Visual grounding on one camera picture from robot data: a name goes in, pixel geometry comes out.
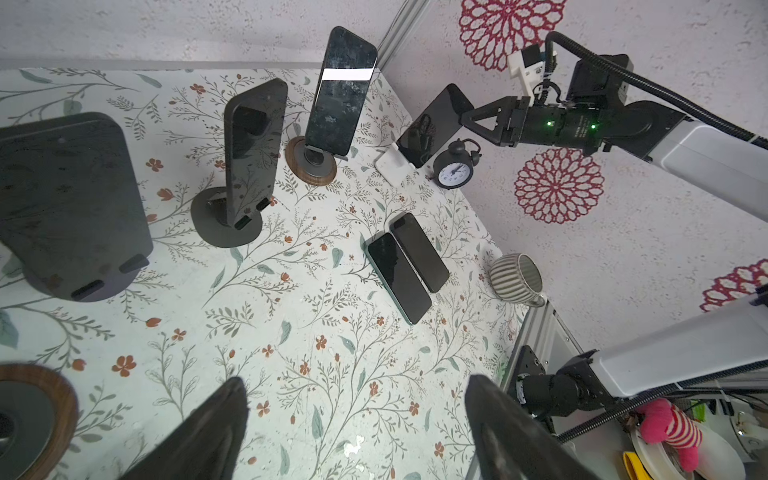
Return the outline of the striped grey cup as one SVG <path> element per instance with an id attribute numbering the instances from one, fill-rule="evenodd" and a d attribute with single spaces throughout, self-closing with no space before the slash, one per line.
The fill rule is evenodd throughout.
<path id="1" fill-rule="evenodd" d="M 541 272 L 524 253 L 507 254 L 495 260 L 489 276 L 492 289 L 503 301 L 532 308 L 546 304 Z"/>

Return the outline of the black phone tall wooden stand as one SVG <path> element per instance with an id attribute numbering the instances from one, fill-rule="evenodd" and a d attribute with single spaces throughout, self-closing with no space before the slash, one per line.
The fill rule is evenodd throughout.
<path id="1" fill-rule="evenodd" d="M 349 153 L 377 60 L 378 50 L 367 40 L 342 26 L 331 30 L 305 130 L 307 145 L 338 156 Z"/>

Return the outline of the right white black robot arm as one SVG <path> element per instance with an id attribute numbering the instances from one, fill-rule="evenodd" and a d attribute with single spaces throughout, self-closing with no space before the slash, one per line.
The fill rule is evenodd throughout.
<path id="1" fill-rule="evenodd" d="M 703 190 L 615 148 L 580 152 L 522 145 L 482 146 L 463 194 L 492 243 L 491 264 L 530 256 L 545 296 L 586 350 L 614 347 L 702 313 L 730 289 L 730 275 L 762 282 L 767 226 Z M 538 160 L 555 171 L 578 160 L 596 187 L 593 206 L 563 222 L 529 215 L 518 178 Z"/>

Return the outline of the white folding phone stand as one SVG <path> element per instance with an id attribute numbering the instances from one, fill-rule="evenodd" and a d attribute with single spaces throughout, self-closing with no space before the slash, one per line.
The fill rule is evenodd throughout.
<path id="1" fill-rule="evenodd" d="M 389 148 L 375 160 L 374 167 L 378 173 L 395 188 L 401 187 L 403 182 L 414 170 L 413 165 L 401 153 L 396 143 L 392 143 Z"/>

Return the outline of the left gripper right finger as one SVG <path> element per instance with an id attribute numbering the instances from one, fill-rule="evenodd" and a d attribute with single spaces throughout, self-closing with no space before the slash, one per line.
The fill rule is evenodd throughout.
<path id="1" fill-rule="evenodd" d="M 484 479 L 596 477 L 488 377 L 470 376 L 464 400 Z"/>

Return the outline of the wooden round stand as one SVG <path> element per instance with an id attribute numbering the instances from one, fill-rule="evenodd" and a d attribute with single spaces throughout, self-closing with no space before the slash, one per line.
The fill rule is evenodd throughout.
<path id="1" fill-rule="evenodd" d="M 335 157 L 306 145 L 305 137 L 291 139 L 285 147 L 286 163 L 293 174 L 311 186 L 327 186 L 337 175 Z"/>
<path id="2" fill-rule="evenodd" d="M 1 365 L 1 477 L 45 479 L 78 422 L 78 400 L 60 373 L 35 364 Z"/>

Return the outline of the black alarm clock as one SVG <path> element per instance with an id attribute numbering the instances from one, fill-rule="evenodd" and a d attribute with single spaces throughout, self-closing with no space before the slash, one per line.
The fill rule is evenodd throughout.
<path id="1" fill-rule="evenodd" d="M 450 142 L 434 160 L 434 182 L 447 190 L 461 188 L 472 179 L 481 156 L 481 146 L 473 139 Z"/>

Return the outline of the wooden round stand left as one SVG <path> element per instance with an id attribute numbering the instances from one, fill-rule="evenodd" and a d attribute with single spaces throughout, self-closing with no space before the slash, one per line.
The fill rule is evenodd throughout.
<path id="1" fill-rule="evenodd" d="M 60 373 L 35 364 L 1 365 L 1 477 L 45 479 L 78 422 L 78 400 Z"/>

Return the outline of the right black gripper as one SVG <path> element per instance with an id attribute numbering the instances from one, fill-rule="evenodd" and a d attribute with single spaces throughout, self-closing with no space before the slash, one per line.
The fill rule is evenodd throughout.
<path id="1" fill-rule="evenodd" d="M 553 146 L 586 156 L 617 147 L 643 158 L 660 142 L 658 116 L 636 105 L 532 106 L 528 97 L 503 97 L 463 113 L 460 123 L 496 146 Z"/>

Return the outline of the wooden round stand right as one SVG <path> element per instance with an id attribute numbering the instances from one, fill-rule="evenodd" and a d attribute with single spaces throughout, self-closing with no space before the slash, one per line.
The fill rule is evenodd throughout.
<path id="1" fill-rule="evenodd" d="M 291 139 L 285 147 L 286 163 L 293 174 L 311 186 L 327 186 L 337 175 L 335 157 L 306 145 L 305 137 Z"/>

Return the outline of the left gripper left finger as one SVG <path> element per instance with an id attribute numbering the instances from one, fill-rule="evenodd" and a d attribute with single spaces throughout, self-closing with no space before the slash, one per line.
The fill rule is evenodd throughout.
<path id="1" fill-rule="evenodd" d="M 231 479 L 249 409 L 244 382 L 232 377 L 124 479 Z"/>

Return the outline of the grey round stand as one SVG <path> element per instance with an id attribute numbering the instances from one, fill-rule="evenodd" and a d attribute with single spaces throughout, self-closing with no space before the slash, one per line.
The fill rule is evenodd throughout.
<path id="1" fill-rule="evenodd" d="M 226 187 L 207 188 L 194 197 L 190 213 L 196 232 L 206 243 L 218 248 L 251 243 L 262 231 L 261 213 L 246 214 L 237 222 L 230 223 L 230 202 L 227 198 Z"/>
<path id="2" fill-rule="evenodd" d="M 44 295 L 71 302 L 92 303 L 110 299 L 123 292 L 133 283 L 140 271 L 117 273 L 106 280 L 95 279 L 77 286 L 62 284 L 58 288 L 49 286 L 27 266 L 22 268 L 22 273 L 27 283 Z"/>

